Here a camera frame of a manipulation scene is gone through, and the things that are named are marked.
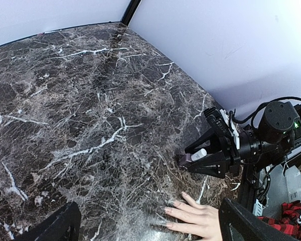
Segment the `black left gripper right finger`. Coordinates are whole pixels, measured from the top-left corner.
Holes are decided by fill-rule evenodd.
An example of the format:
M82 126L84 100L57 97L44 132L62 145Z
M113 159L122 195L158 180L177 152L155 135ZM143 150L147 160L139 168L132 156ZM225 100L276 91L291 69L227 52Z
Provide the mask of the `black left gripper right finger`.
M219 209L223 240L295 240L255 217L239 203L224 198Z

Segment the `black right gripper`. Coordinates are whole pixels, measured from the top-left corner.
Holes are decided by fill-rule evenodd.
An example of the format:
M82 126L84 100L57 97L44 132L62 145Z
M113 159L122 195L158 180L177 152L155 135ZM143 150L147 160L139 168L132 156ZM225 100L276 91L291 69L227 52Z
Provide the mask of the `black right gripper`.
M224 179L226 173L239 174L239 151L229 138L224 137L220 131L209 128L196 141L187 146L185 153L194 154L204 148L207 156L187 166L190 173L205 174Z

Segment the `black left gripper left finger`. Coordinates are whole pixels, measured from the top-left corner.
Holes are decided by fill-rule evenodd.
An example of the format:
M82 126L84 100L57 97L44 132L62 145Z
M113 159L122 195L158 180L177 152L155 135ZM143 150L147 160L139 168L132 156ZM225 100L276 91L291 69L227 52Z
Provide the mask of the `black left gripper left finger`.
M76 202L68 202L35 228L15 240L79 240L81 212Z

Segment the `purple nail polish bottle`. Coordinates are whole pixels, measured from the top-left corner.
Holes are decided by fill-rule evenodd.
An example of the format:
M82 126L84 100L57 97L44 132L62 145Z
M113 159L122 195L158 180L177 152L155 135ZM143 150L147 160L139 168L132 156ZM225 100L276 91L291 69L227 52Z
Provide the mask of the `purple nail polish bottle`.
M207 151L204 148L201 148L200 150L196 151L194 154L186 153L180 158L179 166L188 167L206 156L207 156Z

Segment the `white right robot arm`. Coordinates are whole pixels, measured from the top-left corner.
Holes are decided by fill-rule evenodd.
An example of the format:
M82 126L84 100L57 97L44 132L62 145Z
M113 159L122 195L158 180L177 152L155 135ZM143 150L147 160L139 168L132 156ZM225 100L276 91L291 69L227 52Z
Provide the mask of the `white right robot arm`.
M185 148L179 167L224 179L226 174L238 176L241 166L257 173L282 163L301 146L301 104L293 105L291 100L281 97L264 102L242 121L233 111L206 109L210 128Z

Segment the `red plaid sleeve forearm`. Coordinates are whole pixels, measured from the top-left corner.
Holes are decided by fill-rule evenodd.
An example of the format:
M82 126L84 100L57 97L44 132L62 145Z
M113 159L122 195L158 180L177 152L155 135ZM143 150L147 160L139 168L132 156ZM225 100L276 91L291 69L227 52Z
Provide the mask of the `red plaid sleeve forearm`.
M274 219L266 216L258 216L259 220L265 222L276 230L301 240L301 202L294 201L281 205L281 218Z

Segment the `person's bare hand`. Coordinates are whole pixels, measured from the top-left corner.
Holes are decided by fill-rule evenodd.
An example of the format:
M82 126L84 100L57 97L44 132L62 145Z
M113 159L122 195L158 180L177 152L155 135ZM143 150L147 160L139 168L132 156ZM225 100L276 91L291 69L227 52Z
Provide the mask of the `person's bare hand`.
M160 225L169 230L196 235L201 240L222 241L219 210L198 204L189 194L182 192L186 202L174 200L164 213L181 222L164 221Z

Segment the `black right frame post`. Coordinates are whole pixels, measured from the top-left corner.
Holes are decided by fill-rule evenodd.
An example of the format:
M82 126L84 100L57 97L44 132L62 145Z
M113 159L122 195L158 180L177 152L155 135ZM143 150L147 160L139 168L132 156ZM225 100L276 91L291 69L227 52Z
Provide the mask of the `black right frame post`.
M121 18L121 23L124 24L125 26L128 26L131 19L133 18L139 4L141 3L141 0L130 0L122 18Z

